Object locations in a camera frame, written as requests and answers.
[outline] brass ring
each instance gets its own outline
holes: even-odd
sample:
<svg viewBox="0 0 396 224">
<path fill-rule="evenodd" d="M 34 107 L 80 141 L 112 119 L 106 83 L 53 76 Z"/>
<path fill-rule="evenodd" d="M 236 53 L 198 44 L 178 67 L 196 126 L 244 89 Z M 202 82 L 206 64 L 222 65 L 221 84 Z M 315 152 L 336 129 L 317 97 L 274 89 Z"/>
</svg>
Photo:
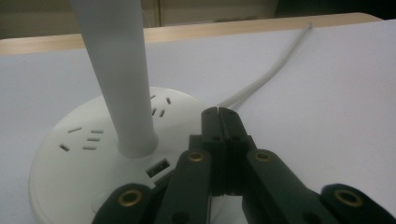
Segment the brass ring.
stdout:
<svg viewBox="0 0 396 224">
<path fill-rule="evenodd" d="M 256 152 L 256 154 L 254 154 L 254 158 L 256 158 L 256 160 L 258 160 L 258 161 L 270 161 L 271 160 L 271 156 L 265 152 Z"/>
<path fill-rule="evenodd" d="M 120 197 L 119 197 L 119 203 L 121 206 L 124 207 L 131 207 L 136 204 L 138 204 L 140 201 L 142 201 L 143 194 L 140 190 L 137 189 L 131 189 L 123 192 Z"/>
<path fill-rule="evenodd" d="M 334 196 L 341 203 L 344 203 L 351 207 L 360 207 L 363 205 L 363 200 L 361 199 L 361 197 L 359 197 L 356 193 L 347 189 L 336 190 L 334 192 Z"/>
<path fill-rule="evenodd" d="M 202 154 L 201 152 L 192 152 L 189 154 L 189 160 L 190 161 L 203 161 L 204 154 Z"/>
</svg>

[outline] white pole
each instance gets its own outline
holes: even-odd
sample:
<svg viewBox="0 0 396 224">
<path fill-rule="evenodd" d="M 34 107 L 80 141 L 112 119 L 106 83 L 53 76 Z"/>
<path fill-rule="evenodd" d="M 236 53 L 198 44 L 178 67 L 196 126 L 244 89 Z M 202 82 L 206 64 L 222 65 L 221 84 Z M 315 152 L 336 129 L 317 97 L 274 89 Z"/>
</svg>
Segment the white pole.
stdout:
<svg viewBox="0 0 396 224">
<path fill-rule="evenodd" d="M 70 0 L 108 111 L 119 151 L 143 157 L 157 146 L 140 0 Z"/>
</svg>

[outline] round white base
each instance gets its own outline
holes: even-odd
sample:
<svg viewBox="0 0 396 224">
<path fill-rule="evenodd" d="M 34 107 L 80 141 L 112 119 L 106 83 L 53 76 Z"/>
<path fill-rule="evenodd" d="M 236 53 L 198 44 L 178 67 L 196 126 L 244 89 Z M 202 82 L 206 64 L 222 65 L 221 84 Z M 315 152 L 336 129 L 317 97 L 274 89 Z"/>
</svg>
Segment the round white base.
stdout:
<svg viewBox="0 0 396 224">
<path fill-rule="evenodd" d="M 205 105 L 177 91 L 150 88 L 154 129 L 159 145 L 150 155 L 128 159 L 117 149 L 117 135 L 103 97 L 78 107 L 48 134 L 38 150 L 29 182 L 38 223 L 88 224 L 115 189 L 128 183 L 155 187 L 175 169 L 188 149 L 189 136 L 200 133 Z M 167 161 L 150 177 L 147 170 Z"/>
</svg>

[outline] wooden edge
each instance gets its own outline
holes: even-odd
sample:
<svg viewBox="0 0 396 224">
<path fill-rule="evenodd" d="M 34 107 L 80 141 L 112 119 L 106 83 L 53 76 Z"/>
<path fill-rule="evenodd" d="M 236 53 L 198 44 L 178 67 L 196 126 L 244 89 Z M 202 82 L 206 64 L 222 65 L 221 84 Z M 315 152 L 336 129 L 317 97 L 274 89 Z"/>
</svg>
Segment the wooden edge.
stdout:
<svg viewBox="0 0 396 224">
<path fill-rule="evenodd" d="M 364 13 L 347 13 L 270 20 L 169 26 L 145 29 L 145 40 L 147 43 L 155 43 L 219 35 L 300 29 L 304 28 L 306 23 L 310 21 L 314 23 L 314 27 L 328 27 L 382 20 Z M 85 48 L 85 46 L 81 35 L 52 35 L 0 40 L 0 55 L 83 48 Z"/>
</svg>

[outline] usb port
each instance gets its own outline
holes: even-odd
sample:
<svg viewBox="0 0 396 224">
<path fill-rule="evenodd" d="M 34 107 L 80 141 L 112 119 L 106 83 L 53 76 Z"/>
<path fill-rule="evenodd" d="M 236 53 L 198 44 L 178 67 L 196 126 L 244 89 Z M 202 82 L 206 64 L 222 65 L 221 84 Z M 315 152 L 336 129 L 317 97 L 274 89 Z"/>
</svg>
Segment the usb port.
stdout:
<svg viewBox="0 0 396 224">
<path fill-rule="evenodd" d="M 155 164 L 153 167 L 149 168 L 146 173 L 150 178 L 154 177 L 155 175 L 159 174 L 161 171 L 164 169 L 168 168 L 170 166 L 169 162 L 167 160 L 162 160 Z"/>
</svg>

